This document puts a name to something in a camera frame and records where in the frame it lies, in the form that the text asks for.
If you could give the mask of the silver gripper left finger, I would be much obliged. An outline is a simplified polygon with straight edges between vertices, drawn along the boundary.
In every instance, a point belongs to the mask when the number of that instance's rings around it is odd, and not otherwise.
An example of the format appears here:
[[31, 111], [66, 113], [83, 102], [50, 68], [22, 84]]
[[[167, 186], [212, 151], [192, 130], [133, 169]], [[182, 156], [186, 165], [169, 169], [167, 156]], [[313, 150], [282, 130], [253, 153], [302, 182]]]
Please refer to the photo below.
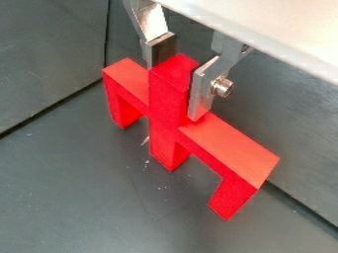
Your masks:
[[177, 35], [170, 31], [165, 10], [153, 0], [123, 0], [133, 25], [141, 38], [143, 59], [153, 68], [177, 51]]

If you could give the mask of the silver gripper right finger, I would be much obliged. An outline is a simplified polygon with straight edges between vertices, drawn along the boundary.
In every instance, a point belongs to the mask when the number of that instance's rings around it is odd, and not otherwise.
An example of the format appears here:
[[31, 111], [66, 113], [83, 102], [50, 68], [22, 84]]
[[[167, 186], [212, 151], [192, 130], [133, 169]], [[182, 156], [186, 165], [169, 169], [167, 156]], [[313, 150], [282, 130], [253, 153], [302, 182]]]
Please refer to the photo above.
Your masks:
[[254, 50], [221, 32], [214, 32], [212, 49], [217, 55], [193, 72], [188, 117], [197, 122], [210, 111], [214, 97], [226, 98], [234, 89], [229, 72]]

